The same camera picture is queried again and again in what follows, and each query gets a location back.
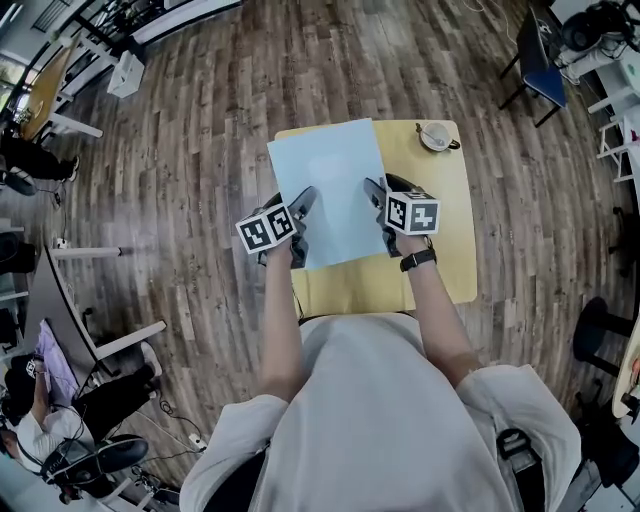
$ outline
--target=hand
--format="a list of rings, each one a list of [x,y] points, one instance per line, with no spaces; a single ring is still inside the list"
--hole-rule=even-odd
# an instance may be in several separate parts
[[[271,263],[282,263],[287,268],[291,267],[293,261],[293,254],[291,253],[291,238],[287,238],[280,245],[275,246],[273,249],[267,251],[267,266]]]
[[[407,236],[396,231],[396,247],[402,257],[406,258],[414,252],[424,251],[428,246],[426,238],[422,235]]]

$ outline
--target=blue sheet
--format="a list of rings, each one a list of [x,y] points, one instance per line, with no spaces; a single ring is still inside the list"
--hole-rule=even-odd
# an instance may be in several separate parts
[[[308,186],[318,197],[305,219],[306,269],[386,252],[377,210],[364,192],[384,167],[371,119],[320,128],[270,142],[273,170],[285,204]]]

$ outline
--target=blue chair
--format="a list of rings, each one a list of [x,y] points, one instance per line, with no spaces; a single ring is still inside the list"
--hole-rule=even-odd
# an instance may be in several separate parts
[[[538,27],[538,20],[533,9],[529,7],[527,16],[522,23],[516,38],[518,53],[500,75],[502,80],[509,70],[520,60],[520,75],[522,85],[500,105],[500,110],[516,99],[528,87],[535,92],[535,96],[542,95],[554,104],[551,111],[536,123],[536,128],[561,108],[566,108],[567,98],[564,95],[562,75],[555,66],[549,66],[549,60],[544,52],[542,37]]]

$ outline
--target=black watch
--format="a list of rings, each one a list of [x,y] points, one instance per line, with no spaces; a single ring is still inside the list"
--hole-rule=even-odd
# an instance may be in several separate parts
[[[400,270],[402,270],[402,272],[407,272],[421,263],[431,260],[438,263],[436,251],[433,248],[433,245],[429,244],[429,247],[424,251],[414,252],[413,254],[409,254],[406,258],[402,258],[402,260],[400,260]]]

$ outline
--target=person wearing black pants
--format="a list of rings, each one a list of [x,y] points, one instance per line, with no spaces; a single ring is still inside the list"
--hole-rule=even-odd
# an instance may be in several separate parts
[[[9,136],[2,137],[0,155],[5,158],[7,171],[18,167],[39,180],[74,181],[80,165],[77,156],[73,160],[58,161],[42,146]]]
[[[39,474],[47,457],[67,439],[93,450],[113,428],[150,399],[149,394],[153,391],[151,381],[162,374],[162,367],[151,346],[142,342],[140,348],[145,362],[142,368],[82,395],[73,401],[71,407],[49,406],[44,363],[32,358],[25,372],[31,382],[35,382],[33,404],[15,432],[0,430],[0,452]],[[105,497],[112,491],[106,476],[79,487],[96,498]]]

